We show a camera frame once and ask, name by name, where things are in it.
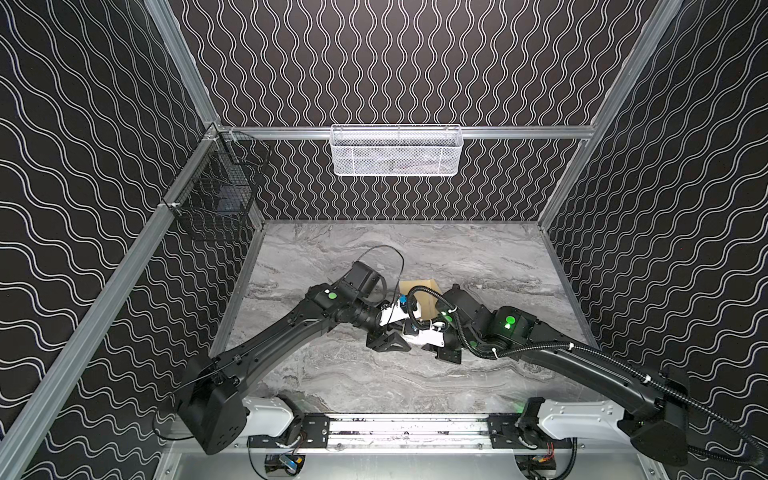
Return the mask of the tan kraft envelope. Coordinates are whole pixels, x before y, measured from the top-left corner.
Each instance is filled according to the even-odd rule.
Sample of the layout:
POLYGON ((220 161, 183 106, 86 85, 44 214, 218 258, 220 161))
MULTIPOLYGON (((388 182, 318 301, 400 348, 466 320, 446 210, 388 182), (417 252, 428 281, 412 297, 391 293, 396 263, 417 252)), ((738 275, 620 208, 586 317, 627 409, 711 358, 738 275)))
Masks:
MULTIPOLYGON (((400 293, 406 295, 415 286, 425 286, 438 293, 442 293, 438 283, 434 279, 425 280, 403 280, 399 283, 400 293)), ((438 316, 437 299, 428 293, 416 292, 415 301, 417 302, 416 318, 421 321, 428 321, 438 316)))

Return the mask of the small glue stick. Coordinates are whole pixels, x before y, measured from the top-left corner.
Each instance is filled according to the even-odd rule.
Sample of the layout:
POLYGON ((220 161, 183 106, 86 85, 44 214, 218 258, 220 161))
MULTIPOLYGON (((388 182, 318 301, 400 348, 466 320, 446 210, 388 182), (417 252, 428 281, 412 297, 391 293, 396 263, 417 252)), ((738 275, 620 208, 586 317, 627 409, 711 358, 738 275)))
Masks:
POLYGON ((402 328, 402 335, 406 342, 415 346, 433 346, 442 348, 445 346, 444 332, 429 328, 425 330, 419 330, 412 326, 404 326, 402 328))

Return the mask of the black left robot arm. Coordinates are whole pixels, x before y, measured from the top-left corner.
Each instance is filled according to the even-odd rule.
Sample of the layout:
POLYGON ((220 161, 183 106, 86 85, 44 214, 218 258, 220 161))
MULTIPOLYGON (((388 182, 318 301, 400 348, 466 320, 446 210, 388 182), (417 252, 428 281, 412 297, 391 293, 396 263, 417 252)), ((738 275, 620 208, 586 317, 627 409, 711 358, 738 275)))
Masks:
POLYGON ((399 303, 397 286, 362 261, 332 284, 308 289, 285 316, 254 337, 222 353, 202 352, 189 360, 176 388, 175 409, 203 452, 215 455, 247 435, 260 417, 245 399, 256 383, 315 338, 342 324, 380 334, 383 312, 399 303))

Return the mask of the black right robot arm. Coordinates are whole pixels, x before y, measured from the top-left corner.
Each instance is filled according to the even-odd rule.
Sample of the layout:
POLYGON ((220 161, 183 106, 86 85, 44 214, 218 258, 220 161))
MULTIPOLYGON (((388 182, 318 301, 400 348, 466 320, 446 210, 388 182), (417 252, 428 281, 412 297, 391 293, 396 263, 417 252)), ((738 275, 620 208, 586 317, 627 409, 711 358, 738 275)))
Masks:
POLYGON ((681 369, 624 364, 520 308, 491 311, 457 284, 436 305, 451 325, 451 345, 483 359, 541 366, 576 381, 624 409, 618 430, 640 453, 668 466, 688 463, 688 408, 673 396, 689 390, 681 369))

